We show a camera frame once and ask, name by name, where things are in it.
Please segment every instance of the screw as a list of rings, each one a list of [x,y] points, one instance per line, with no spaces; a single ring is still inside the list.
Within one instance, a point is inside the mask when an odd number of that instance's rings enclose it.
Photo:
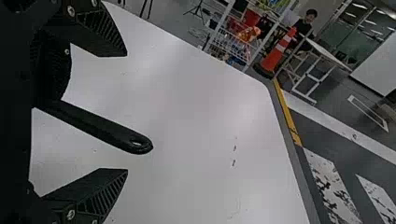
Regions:
[[[97,7],[98,6],[98,1],[97,0],[91,0],[92,6]]]
[[[76,211],[75,210],[70,210],[68,213],[67,213],[67,220],[72,220],[73,218],[74,218],[74,216],[76,215]]]
[[[69,16],[71,16],[71,17],[76,16],[76,11],[74,10],[74,8],[72,6],[67,7],[67,12],[69,13]]]

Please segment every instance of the glass door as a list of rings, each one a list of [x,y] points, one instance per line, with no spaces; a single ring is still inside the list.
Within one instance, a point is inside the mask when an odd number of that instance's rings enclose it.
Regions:
[[[391,34],[396,21],[365,0],[346,0],[319,34],[318,42],[355,69]]]
[[[393,34],[395,27],[394,19],[376,9],[339,44],[337,51],[346,55],[346,63],[354,69]]]
[[[364,0],[345,1],[344,4],[347,6],[340,6],[339,10],[343,9],[343,11],[339,13],[338,18],[333,20],[319,37],[319,43],[330,52],[337,50],[359,24],[375,10],[375,6]]]

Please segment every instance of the orange traffic cone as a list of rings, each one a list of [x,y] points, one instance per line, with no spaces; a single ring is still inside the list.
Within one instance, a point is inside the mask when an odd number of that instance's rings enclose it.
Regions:
[[[262,60],[262,68],[267,71],[274,72],[276,65],[282,59],[283,52],[285,52],[285,49],[288,47],[291,39],[296,35],[296,33],[297,29],[292,27],[288,33],[283,36],[283,39],[277,43],[276,47],[271,51],[271,53],[268,54],[264,60]]]

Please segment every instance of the white table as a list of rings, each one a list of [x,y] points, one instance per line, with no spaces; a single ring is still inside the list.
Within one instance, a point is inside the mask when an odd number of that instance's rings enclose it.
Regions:
[[[101,59],[72,48],[64,99],[147,135],[154,149],[130,155],[34,110],[36,192],[99,167],[127,168],[106,223],[308,223],[268,90],[106,5],[129,56]]]
[[[305,57],[300,57],[297,55],[297,51],[300,48],[300,46],[304,43],[307,42],[312,46],[313,49],[315,49],[318,53],[319,56],[313,51],[310,50],[305,54]],[[302,76],[299,76],[297,74],[298,69],[303,65],[306,60],[308,59],[309,56],[315,57],[315,61],[309,66],[309,68],[304,72]],[[290,62],[292,60],[297,59],[300,62],[297,64],[297,66],[293,67]],[[311,71],[314,70],[314,68],[318,65],[320,61],[327,61],[330,63],[331,67],[328,69],[328,71],[322,76],[322,77],[314,77],[311,75]],[[312,92],[318,88],[318,86],[332,73],[332,71],[337,68],[341,67],[348,72],[352,72],[352,69],[350,69],[347,65],[339,61],[337,58],[335,58],[329,51],[327,51],[325,48],[323,48],[321,45],[316,43],[315,41],[309,39],[309,38],[304,38],[301,43],[295,48],[295,50],[291,53],[289,58],[282,64],[282,66],[279,68],[277,71],[276,75],[280,74],[280,72],[285,71],[288,76],[290,77],[291,83],[293,84],[293,87],[291,88],[291,91],[298,94],[299,96],[303,97],[305,100],[308,100],[312,105],[315,105],[317,101],[315,99],[311,98]],[[305,81],[311,79],[312,81],[315,82],[315,84],[308,90],[308,92],[301,92],[298,90],[300,85]]]

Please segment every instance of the black tripod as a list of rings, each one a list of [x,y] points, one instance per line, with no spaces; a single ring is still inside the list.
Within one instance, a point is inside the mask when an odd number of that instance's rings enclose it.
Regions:
[[[185,12],[183,15],[187,15],[189,13],[191,13],[192,15],[201,18],[202,20],[202,24],[205,24],[204,22],[204,16],[202,13],[202,3],[204,2],[204,0],[200,0],[198,6],[193,7],[192,9],[190,9],[189,11]]]
[[[149,19],[149,15],[151,14],[152,1],[153,1],[153,0],[150,0],[150,1],[149,1],[148,19]],[[140,14],[139,14],[139,17],[140,17],[140,18],[143,17],[143,12],[144,12],[145,9],[146,9],[146,4],[147,4],[147,3],[148,3],[148,0],[145,0],[145,2],[143,3],[142,9],[141,9]]]

